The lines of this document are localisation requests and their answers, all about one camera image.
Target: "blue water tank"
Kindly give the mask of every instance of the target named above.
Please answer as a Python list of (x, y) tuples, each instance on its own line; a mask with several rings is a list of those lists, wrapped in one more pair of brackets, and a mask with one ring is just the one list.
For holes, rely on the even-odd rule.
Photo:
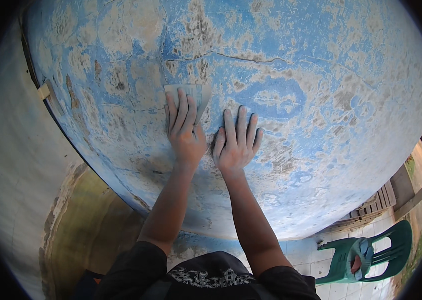
[[(173, 166), (168, 83), (211, 86), (209, 143), (225, 108), (259, 113), (264, 140), (245, 171), (279, 239), (360, 205), (422, 133), (422, 36), (397, 0), (37, 0), (25, 16), (38, 79), (64, 110), (58, 122), (143, 214)], [(183, 230), (236, 238), (211, 149)]]

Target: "sanding block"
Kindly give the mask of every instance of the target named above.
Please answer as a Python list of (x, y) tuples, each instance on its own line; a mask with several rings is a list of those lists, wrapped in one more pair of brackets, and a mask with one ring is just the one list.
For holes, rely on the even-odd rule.
[(194, 124), (196, 125), (203, 115), (204, 109), (208, 105), (211, 99), (211, 86), (207, 84), (167, 84), (165, 85), (165, 91), (170, 92), (173, 94), (173, 98), (175, 100), (176, 107), (179, 108), (179, 98), (178, 98), (178, 88), (182, 88), (187, 95), (190, 95), (196, 101), (197, 112), (196, 112), (196, 121)]

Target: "forearm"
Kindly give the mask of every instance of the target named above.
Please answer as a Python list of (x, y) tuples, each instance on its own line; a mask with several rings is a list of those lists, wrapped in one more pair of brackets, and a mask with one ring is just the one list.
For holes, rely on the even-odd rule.
[(172, 243), (181, 230), (193, 174), (194, 168), (175, 164), (171, 177), (144, 222), (138, 241), (154, 243), (166, 255), (170, 252)]
[(253, 274), (275, 266), (292, 265), (286, 259), (268, 220), (247, 183), (244, 171), (238, 176), (223, 175), (231, 198), (232, 218), (239, 243)]
[(234, 226), (244, 252), (248, 254), (279, 247), (276, 235), (249, 188), (244, 171), (239, 175), (224, 175), (224, 180), (231, 198)]

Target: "wooden pallet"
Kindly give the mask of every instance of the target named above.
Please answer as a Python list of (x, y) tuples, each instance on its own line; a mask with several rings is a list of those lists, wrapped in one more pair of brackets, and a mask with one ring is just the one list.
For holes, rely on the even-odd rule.
[(394, 205), (396, 205), (396, 196), (394, 195), (394, 190), (392, 188), (391, 182), (388, 181), (376, 192), (375, 202), (370, 205), (360, 207), (358, 210), (353, 210), (350, 213), (350, 217), (353, 218), (366, 214), (368, 215), (392, 207)]
[(341, 232), (362, 227), (371, 223), (376, 217), (383, 214), (389, 207), (396, 205), (396, 196), (391, 182), (385, 183), (375, 194), (375, 200), (366, 203), (363, 207), (358, 207), (349, 213), (349, 219), (339, 220), (317, 232), (315, 235), (323, 233)]

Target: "person's left hand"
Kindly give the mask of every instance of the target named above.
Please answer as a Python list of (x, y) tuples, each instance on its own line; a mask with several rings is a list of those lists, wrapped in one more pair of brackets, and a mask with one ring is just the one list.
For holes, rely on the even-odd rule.
[(176, 154), (176, 163), (186, 169), (196, 171), (201, 158), (208, 149), (206, 135), (198, 123), (196, 126), (196, 101), (184, 90), (178, 88), (179, 109), (173, 94), (166, 93), (165, 111), (168, 117), (168, 139)]

